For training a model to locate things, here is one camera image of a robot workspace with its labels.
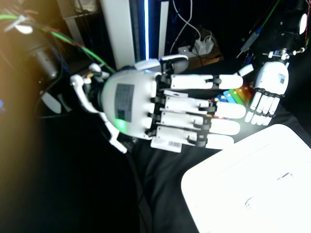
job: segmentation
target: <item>black tablecloth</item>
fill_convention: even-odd
[[[238,64],[223,62],[195,70],[197,74],[230,74]],[[241,132],[234,137],[235,142],[263,130],[263,126],[246,124],[243,120]],[[283,124],[295,131],[309,146],[311,137],[301,127],[298,120],[279,106],[271,124]],[[218,150],[183,146],[180,154],[150,148],[149,141],[140,141],[135,147],[135,159],[144,194],[153,214],[153,233],[195,233],[196,226],[181,192],[181,180],[191,167],[216,154]]]

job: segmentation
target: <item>blue light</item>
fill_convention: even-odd
[[[149,60],[149,6],[148,6],[148,0],[144,0],[144,12],[145,12],[146,60]]]

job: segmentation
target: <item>green light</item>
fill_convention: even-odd
[[[124,120],[116,119],[116,126],[121,132],[126,131],[126,122]]]

